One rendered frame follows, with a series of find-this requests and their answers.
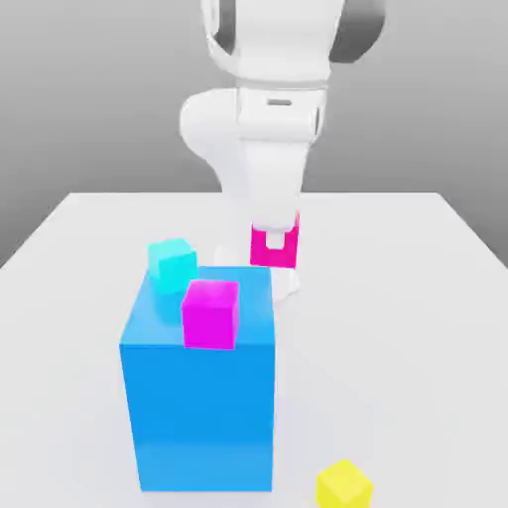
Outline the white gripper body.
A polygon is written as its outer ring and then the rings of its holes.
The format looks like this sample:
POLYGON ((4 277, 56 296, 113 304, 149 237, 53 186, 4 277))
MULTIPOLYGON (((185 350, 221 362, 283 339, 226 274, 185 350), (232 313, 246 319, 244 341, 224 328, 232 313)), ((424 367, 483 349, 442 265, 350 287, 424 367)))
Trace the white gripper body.
POLYGON ((244 141, 243 148, 252 224, 263 231, 291 230, 310 145, 244 141))

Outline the small pink cube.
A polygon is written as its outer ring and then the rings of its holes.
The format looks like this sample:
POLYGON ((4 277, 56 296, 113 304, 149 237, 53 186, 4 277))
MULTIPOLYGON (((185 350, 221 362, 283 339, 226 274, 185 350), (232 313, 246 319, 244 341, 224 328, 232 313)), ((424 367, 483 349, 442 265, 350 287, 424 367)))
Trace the small pink cube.
POLYGON ((295 269, 298 258, 300 213, 296 213, 294 226, 282 233, 278 246, 270 246, 268 233, 251 226, 250 264, 272 268, 295 269))

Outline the small magenta cube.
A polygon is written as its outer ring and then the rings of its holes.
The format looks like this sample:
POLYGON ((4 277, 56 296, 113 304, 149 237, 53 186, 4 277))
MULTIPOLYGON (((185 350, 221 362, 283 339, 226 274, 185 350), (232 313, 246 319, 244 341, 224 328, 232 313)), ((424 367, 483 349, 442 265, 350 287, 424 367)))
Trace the small magenta cube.
POLYGON ((233 350, 239 327, 239 285, 193 280, 182 302, 185 348, 233 350))

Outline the small cyan cube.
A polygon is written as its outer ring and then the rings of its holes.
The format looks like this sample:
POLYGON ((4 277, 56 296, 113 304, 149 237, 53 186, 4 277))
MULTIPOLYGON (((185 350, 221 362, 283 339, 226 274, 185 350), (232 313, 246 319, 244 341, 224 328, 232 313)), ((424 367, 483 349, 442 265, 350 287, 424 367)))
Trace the small cyan cube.
POLYGON ((148 246, 148 270, 161 294, 185 292, 198 275, 196 251, 183 238, 152 243, 148 246))

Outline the small yellow cube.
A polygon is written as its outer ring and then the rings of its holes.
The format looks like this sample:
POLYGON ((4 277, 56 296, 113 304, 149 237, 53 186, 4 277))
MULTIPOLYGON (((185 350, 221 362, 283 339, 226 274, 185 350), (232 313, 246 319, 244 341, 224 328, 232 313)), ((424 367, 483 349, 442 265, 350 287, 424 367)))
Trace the small yellow cube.
POLYGON ((318 508, 370 508, 372 492, 372 482, 346 458, 317 476, 318 508))

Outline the large blue box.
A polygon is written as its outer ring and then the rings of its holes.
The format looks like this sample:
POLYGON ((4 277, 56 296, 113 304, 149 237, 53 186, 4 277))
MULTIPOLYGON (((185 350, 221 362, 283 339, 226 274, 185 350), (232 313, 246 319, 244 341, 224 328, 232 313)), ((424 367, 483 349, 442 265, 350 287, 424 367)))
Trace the large blue box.
POLYGON ((271 273, 202 267, 239 285, 232 350, 187 348, 181 298, 144 279, 119 347, 144 491, 272 488, 276 340, 271 273))

